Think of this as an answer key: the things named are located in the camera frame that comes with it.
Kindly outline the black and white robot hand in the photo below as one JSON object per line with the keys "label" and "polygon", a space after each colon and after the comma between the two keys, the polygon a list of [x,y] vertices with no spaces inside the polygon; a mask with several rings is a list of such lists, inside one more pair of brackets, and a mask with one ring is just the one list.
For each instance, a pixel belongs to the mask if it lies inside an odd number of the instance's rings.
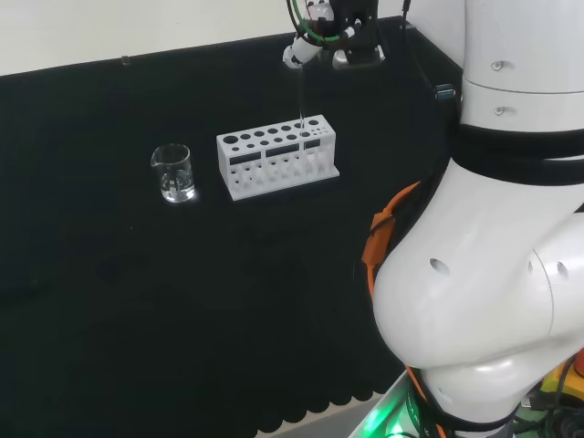
{"label": "black and white robot hand", "polygon": [[336,70],[383,62],[377,1],[287,0],[286,4],[296,31],[293,43],[283,53],[288,68],[301,69],[323,53],[332,56],[331,65]]}

